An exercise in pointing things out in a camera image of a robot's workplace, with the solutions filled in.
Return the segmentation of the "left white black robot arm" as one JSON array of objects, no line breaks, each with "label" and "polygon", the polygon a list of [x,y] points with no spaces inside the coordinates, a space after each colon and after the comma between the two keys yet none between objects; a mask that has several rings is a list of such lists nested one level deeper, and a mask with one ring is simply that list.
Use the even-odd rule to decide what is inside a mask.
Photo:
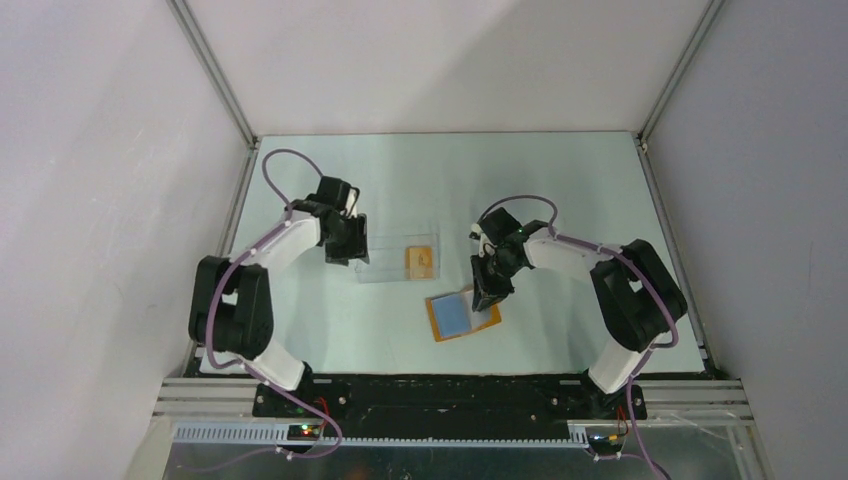
[{"label": "left white black robot arm", "polygon": [[316,403],[304,382],[308,364],[274,337],[271,274],[315,248],[328,264],[369,260],[367,217],[358,212],[360,190],[335,177],[320,179],[315,192],[286,205],[282,217],[231,257],[206,256],[195,276],[188,333],[206,350],[215,369],[239,368],[279,388],[278,404],[304,416]]}]

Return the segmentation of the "orange card holder wallet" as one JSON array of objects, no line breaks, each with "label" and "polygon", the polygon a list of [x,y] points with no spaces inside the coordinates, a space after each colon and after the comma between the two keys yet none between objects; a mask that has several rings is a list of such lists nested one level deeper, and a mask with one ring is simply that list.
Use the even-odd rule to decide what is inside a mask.
[{"label": "orange card holder wallet", "polygon": [[436,342],[471,335],[502,322],[497,305],[483,311],[474,311],[473,294],[473,287],[467,286],[460,291],[425,300],[431,332]]}]

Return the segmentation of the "tan credit card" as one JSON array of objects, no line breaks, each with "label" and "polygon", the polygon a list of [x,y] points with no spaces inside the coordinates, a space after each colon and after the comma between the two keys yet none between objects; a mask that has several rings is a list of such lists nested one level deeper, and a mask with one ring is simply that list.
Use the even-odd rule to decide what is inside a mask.
[{"label": "tan credit card", "polygon": [[436,276],[433,248],[410,246],[405,251],[405,274],[408,280],[430,280]]}]

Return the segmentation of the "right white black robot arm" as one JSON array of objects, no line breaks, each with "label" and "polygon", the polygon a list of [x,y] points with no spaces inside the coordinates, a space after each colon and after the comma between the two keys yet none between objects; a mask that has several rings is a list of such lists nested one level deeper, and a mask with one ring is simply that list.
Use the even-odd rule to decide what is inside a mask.
[{"label": "right white black robot arm", "polygon": [[471,258],[473,311],[485,311],[513,294],[513,277],[523,269],[544,269],[584,278],[596,294],[610,335],[588,368],[581,392],[585,411],[606,418],[622,403],[620,390],[645,364],[648,353],[669,334],[679,340],[677,321],[686,300],[654,247],[636,239],[604,245],[558,233],[549,223],[521,224],[504,208],[485,213],[471,227],[478,251]]}]

